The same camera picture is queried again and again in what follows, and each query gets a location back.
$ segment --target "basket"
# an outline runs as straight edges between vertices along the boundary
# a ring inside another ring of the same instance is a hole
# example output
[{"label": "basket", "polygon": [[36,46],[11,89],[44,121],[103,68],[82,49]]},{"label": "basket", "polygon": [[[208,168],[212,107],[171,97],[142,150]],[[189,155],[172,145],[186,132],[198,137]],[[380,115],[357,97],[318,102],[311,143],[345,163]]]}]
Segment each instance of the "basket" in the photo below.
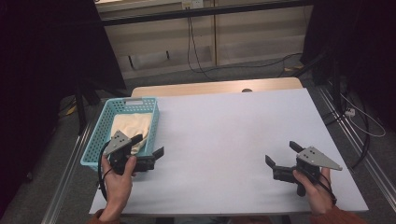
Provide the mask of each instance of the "basket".
[{"label": "basket", "polygon": [[89,166],[97,171],[98,159],[103,145],[110,140],[111,126],[117,114],[152,113],[151,123],[148,131],[148,139],[136,157],[151,156],[154,147],[155,133],[157,131],[160,111],[157,100],[154,97],[144,98],[116,98],[107,100],[105,107],[96,123],[91,139],[85,148],[81,158],[81,165]]}]

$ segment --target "sleeve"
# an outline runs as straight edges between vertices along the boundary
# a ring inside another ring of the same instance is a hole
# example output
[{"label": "sleeve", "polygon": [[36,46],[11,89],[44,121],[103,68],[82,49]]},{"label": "sleeve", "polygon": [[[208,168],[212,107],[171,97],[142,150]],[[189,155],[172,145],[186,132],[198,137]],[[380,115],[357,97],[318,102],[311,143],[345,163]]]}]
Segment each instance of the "sleeve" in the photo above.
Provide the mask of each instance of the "sleeve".
[{"label": "sleeve", "polygon": [[103,209],[97,211],[95,215],[88,221],[88,224],[120,224],[120,220],[110,221],[110,222],[103,222],[99,220],[99,217],[102,215]]},{"label": "sleeve", "polygon": [[332,211],[321,215],[311,216],[311,224],[367,224],[363,219],[356,214],[343,211],[337,206],[332,208]]}]

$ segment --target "person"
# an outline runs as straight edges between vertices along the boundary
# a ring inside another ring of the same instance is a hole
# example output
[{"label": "person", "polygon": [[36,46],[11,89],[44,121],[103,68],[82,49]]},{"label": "person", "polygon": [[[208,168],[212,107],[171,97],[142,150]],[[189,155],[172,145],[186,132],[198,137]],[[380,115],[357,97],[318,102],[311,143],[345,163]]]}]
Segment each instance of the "person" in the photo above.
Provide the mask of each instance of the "person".
[{"label": "person", "polygon": [[[107,188],[107,205],[105,209],[101,209],[90,219],[89,224],[118,224],[120,223],[120,214],[126,206],[132,189],[132,176],[136,165],[136,157],[131,157],[125,165],[123,175],[117,175],[110,171],[105,178]],[[111,169],[108,160],[102,158],[102,166],[104,173]],[[330,169],[322,168],[322,176],[320,181],[329,187],[331,183]],[[332,198],[329,193],[320,185],[313,185],[309,179],[302,173],[294,170],[294,177],[304,185],[309,206],[311,208],[310,221],[311,224],[340,224],[353,223],[365,224],[366,222],[356,214],[343,211],[336,205],[332,204]],[[248,223],[271,223],[269,218],[248,218],[234,217],[230,219],[234,224]]]}]

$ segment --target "folded towel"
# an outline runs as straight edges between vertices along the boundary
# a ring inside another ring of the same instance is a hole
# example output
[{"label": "folded towel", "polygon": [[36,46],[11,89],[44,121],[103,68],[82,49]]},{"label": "folded towel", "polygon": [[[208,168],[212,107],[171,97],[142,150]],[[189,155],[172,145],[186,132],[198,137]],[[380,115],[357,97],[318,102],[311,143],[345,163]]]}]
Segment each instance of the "folded towel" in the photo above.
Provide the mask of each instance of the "folded towel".
[{"label": "folded towel", "polygon": [[151,123],[151,113],[147,114],[118,114],[114,117],[113,125],[111,126],[111,136],[117,130],[120,130],[129,138],[137,134],[143,135],[143,141],[132,146],[131,154],[134,155],[139,152],[140,148],[145,145],[149,135],[149,125]]}]

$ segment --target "white table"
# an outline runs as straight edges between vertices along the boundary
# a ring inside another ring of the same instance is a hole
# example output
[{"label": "white table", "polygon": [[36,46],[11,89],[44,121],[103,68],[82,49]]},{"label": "white table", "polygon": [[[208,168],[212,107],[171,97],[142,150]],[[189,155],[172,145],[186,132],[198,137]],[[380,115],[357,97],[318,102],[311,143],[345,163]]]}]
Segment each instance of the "white table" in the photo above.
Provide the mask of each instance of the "white table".
[{"label": "white table", "polygon": [[[265,164],[295,165],[289,141],[314,146],[345,169],[332,171],[337,205],[368,210],[307,90],[159,97],[155,148],[165,155],[139,174],[124,214],[274,215],[309,212],[297,185],[273,179]],[[98,190],[90,213],[104,208]]]}]

